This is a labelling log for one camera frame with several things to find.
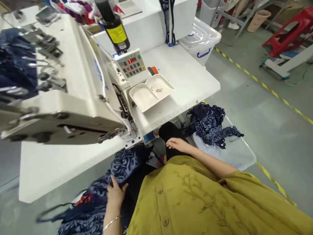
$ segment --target industrial sewing machine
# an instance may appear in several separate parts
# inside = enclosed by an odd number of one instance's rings
[[[37,50],[36,59],[24,59],[37,68],[39,93],[0,104],[1,138],[77,145],[102,143],[119,135],[125,148],[142,142],[129,107],[138,105],[144,112],[174,87],[144,63],[140,49],[127,52],[125,43],[118,48],[116,35],[122,41],[126,36],[121,32],[111,36],[117,51],[113,57],[70,16],[63,15],[52,26],[44,31],[35,26],[21,29],[21,36]],[[123,31],[122,24],[117,28]]]

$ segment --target hanging fabric strap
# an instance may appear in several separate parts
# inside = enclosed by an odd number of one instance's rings
[[[67,206],[67,205],[71,205],[71,206],[74,206],[74,203],[65,203],[65,204],[59,204],[57,206],[54,206],[54,207],[51,207],[50,209],[46,210],[46,211],[43,211],[42,213],[40,213],[37,218],[36,218],[36,222],[37,223],[45,223],[45,222],[55,222],[57,220],[63,220],[67,214],[67,212],[69,210],[71,210],[70,208],[66,209],[66,211],[54,216],[53,218],[50,218],[50,219],[42,219],[45,215],[47,215],[48,213],[54,211],[55,209],[59,208],[59,207],[64,207],[64,206]]]
[[[174,3],[175,0],[159,0],[162,11],[164,13],[165,27],[166,27],[166,39],[165,43],[168,46],[174,46],[176,44],[174,34]]]

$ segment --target navy patterned fabric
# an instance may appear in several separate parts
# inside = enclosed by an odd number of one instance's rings
[[[28,99],[38,94],[37,69],[28,66],[31,61],[22,59],[23,56],[35,58],[35,48],[19,36],[19,29],[4,29],[0,33],[0,87],[17,86],[29,92],[22,96],[13,96],[18,99]]]
[[[55,208],[49,209],[39,215],[37,222],[54,222],[62,219],[58,235],[101,235],[107,205],[107,184],[112,183],[111,174],[115,176],[117,182],[122,187],[126,179],[137,167],[154,157],[152,148],[153,146],[145,148],[144,145],[138,145],[116,153],[107,174],[92,182],[82,195],[81,200],[73,208],[67,209],[52,219],[42,219],[46,213],[51,212]],[[125,196],[121,209],[123,230],[130,223],[135,205],[136,202]]]
[[[189,136],[196,132],[208,145],[217,144],[220,148],[225,149],[226,137],[244,136],[235,126],[222,128],[225,110],[216,105],[211,107],[209,104],[199,103],[189,110],[188,115],[191,115],[191,124],[183,129],[183,134]]]

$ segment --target garment button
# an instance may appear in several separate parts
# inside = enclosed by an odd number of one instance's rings
[[[163,225],[164,226],[167,226],[169,224],[169,219],[168,218],[165,218],[165,220],[163,221]]]

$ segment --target sewing machine control panel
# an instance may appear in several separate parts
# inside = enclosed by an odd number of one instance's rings
[[[127,52],[123,55],[115,55],[117,66],[127,78],[146,70],[139,49]]]

